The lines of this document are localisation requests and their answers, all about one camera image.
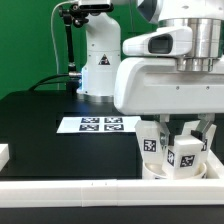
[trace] black cable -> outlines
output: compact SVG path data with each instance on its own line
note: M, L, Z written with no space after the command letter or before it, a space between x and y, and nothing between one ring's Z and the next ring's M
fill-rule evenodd
M44 78L44 79L40 80L35 85L31 86L28 89L28 91L33 91L38 86L38 84L44 83L44 82L49 81L49 80L52 80L52 79L61 78L61 77L69 77L69 75L68 74L61 74L61 75L52 75L52 76L49 76L47 78Z
M69 75L68 74L52 75L52 76L49 76L47 78L44 78L44 79L40 80L35 85L37 85L38 83L43 83L43 82L46 82L48 80L52 80L52 79L56 79L56 78L61 78L61 77L69 77Z
M28 89L28 91L34 91L38 86L43 85L50 85L50 84L59 84L59 83L66 83L67 81L59 81L59 82L44 82L44 83L37 83Z

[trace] green background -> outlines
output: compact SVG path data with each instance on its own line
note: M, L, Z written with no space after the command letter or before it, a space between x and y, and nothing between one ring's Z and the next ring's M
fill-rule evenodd
M10 92L27 90L40 79L56 74L50 20L53 8L60 2L62 1L0 2L0 99ZM130 11L134 15L133 26ZM122 42L156 28L137 13L135 4L131 7L115 6L115 10L109 15L121 26ZM64 24L58 13L54 19L54 28L60 72L63 73L67 72L67 47ZM85 28L74 27L73 39L75 61L80 69L86 62ZM56 89L57 86L44 86L40 89L43 88Z

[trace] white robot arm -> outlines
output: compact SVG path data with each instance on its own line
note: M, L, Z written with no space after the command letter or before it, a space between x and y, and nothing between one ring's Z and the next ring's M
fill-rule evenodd
M115 78L121 62L120 26L105 12L112 11L113 4L128 2L79 0L70 7L74 26L85 25L86 28L87 63L81 72L82 85L77 90L81 99L94 102L112 102L114 99Z
M164 0L160 7L157 32L124 43L127 55L142 57L121 63L115 106L124 114L222 113L224 1Z

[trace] marker cube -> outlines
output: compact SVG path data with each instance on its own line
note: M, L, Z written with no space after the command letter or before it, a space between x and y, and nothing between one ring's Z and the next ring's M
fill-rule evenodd
M196 130L200 121L191 121L184 124L182 135L190 135L192 130ZM211 125L205 135L205 142L201 149L200 163L205 163L208 158L208 152L211 149L212 141L215 135L216 125Z
M0 171L9 161L9 148L7 144L0 144Z
M193 177L200 165L200 155L203 142L188 135L178 135L174 146L165 150L162 170L170 179Z
M162 128L156 121L138 121L136 135L144 163L162 164L163 150L160 143Z

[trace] white tray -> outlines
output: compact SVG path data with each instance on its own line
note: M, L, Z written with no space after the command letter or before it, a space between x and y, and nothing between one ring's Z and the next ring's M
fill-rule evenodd
M208 179L0 182L0 207L224 205L224 166L210 151Z

